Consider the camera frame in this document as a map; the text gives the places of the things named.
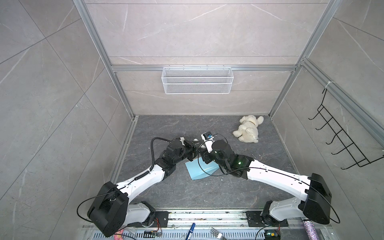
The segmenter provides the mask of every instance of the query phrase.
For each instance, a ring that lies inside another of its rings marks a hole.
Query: marker
[[[188,232],[187,237],[185,238],[185,240],[191,239],[192,233],[193,233],[193,229],[195,228],[195,225],[196,225],[195,223],[192,223],[191,229],[189,229],[189,232]]]

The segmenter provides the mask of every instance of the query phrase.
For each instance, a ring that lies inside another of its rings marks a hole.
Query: fork
[[[218,239],[220,240],[228,240],[224,237],[224,235],[222,235],[219,231],[217,231],[216,229],[214,228],[211,228],[211,233]]]

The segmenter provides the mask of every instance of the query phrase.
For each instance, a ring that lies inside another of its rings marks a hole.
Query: pink object
[[[116,232],[116,234],[122,234],[124,232],[124,229]],[[113,239],[114,240],[123,240],[122,236],[121,235],[113,235]]]

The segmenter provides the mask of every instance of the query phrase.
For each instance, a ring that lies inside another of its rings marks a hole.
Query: aluminum frame
[[[230,67],[232,71],[294,71],[296,65],[282,65],[282,64],[270,64],[270,65],[112,65],[112,70],[119,71],[163,71],[163,68],[172,67]]]
[[[111,171],[109,178],[108,178],[108,180],[111,182],[118,182],[120,170],[121,170],[122,164],[124,162],[125,155],[127,154],[129,144],[131,143],[132,135],[133,135],[133,132],[135,131],[137,119],[138,119],[138,117],[136,116],[129,123],[127,131],[125,133],[125,138],[122,141],[122,144],[120,146],[120,149],[119,149],[118,155],[116,157],[115,163],[112,167],[112,171]]]
[[[80,14],[80,17],[81,19],[83,20],[84,24],[85,24],[85,27],[87,28],[88,30],[88,33],[97,49],[97,52],[99,53],[99,56],[101,58],[101,60],[103,61],[104,65],[105,65],[105,69],[107,70],[109,76],[111,77],[112,79],[112,82],[121,98],[121,101],[123,102],[124,104],[124,107],[128,113],[128,115],[130,116],[131,119],[133,119],[135,117],[135,114],[131,108],[131,105],[129,104],[129,101],[127,99],[127,96],[125,95],[125,92],[124,92],[124,89],[123,87],[121,86],[121,83],[119,81],[119,79],[117,78],[115,72],[113,72],[111,66],[111,61],[109,60],[109,57],[107,55],[107,52],[103,46],[103,43],[101,42],[101,39],[100,39],[100,36],[99,34],[97,33],[97,30],[96,30],[96,27],[92,21],[92,18],[88,12],[88,9],[86,7],[86,4],[84,3],[83,0],[73,0],[77,10],[79,11],[79,14]]]
[[[332,80],[309,59],[305,58],[302,63],[304,68],[321,85],[327,86],[327,90],[331,95],[384,147],[384,127],[372,118],[362,106],[356,103],[349,94],[344,92],[337,83],[328,84]]]
[[[294,73],[291,73],[291,75],[288,77],[286,83],[283,86],[283,89],[281,90],[279,96],[277,97],[275,103],[273,104],[271,110],[269,111],[269,116],[273,118],[273,116],[276,114],[277,109],[280,107],[281,103],[283,102],[286,94],[288,93],[289,89],[291,88],[293,82],[295,81],[297,74],[300,72],[300,69],[302,68],[302,61],[304,58],[308,58],[308,56],[313,51],[314,47],[316,46],[317,42],[319,41],[320,37],[323,35],[325,29],[327,28],[329,22],[331,21],[332,17],[336,13],[337,9],[341,5],[341,2],[343,0],[330,0],[327,7],[325,8],[325,11],[323,15],[321,16],[314,32],[312,33],[307,45],[305,46],[303,52],[301,53],[299,60],[296,63],[296,71]]]
[[[262,211],[263,209],[168,209],[157,208],[156,211],[169,212],[168,226],[163,230],[183,230],[188,231],[192,223],[196,223],[195,229],[209,230],[214,227],[218,230],[258,230],[261,227],[249,227],[246,211]],[[302,219],[287,219],[289,226],[282,229],[304,229]],[[313,222],[316,229],[323,233],[327,240],[338,240],[333,227]],[[266,227],[264,229],[275,229],[276,227]],[[79,239],[91,239],[94,230],[98,230],[90,225],[81,228],[82,234]],[[151,230],[151,228],[137,228],[137,230]]]

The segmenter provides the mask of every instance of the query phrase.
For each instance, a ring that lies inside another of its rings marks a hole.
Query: wire basket
[[[166,94],[229,93],[233,73],[230,67],[168,67],[161,75]]]

